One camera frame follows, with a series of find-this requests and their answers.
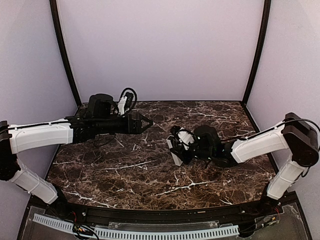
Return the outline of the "white remote control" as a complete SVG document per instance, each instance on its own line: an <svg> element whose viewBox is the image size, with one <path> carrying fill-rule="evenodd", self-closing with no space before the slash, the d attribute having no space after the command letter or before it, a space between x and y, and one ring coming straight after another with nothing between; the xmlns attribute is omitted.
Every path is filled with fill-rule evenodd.
<svg viewBox="0 0 320 240"><path fill-rule="evenodd" d="M173 135L170 135L166 139L167 145L169 147L169 151L171 153L171 156L173 158L174 164L176 166L181 166L183 164L182 160L177 155L179 153L180 147L176 143L176 139Z"/></svg>

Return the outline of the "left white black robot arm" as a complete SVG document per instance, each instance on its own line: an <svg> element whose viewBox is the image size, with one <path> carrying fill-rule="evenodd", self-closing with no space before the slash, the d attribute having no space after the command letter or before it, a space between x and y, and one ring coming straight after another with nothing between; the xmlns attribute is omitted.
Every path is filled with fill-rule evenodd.
<svg viewBox="0 0 320 240"><path fill-rule="evenodd" d="M0 179L16 184L48 205L64 202L60 189L32 172L17 154L51 145L84 143L105 134L141 134L153 121L140 113L133 117L131 111L136 103L137 94L126 88L118 102L108 94L91 95L85 112L79 116L29 125L9 125L1 121Z"/></svg>

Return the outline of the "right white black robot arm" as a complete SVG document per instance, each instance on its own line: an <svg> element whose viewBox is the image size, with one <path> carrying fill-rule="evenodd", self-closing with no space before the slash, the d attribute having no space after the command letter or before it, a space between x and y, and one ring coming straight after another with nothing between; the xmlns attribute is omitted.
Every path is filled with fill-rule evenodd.
<svg viewBox="0 0 320 240"><path fill-rule="evenodd" d="M166 141L177 166L202 160L219 168L232 168L261 155L289 150L288 160L264 187L259 202L245 210L245 214L257 216L271 213L288 188L318 162L319 132L316 123L289 112L283 121L251 136L221 139L209 125L194 131L175 125Z"/></svg>

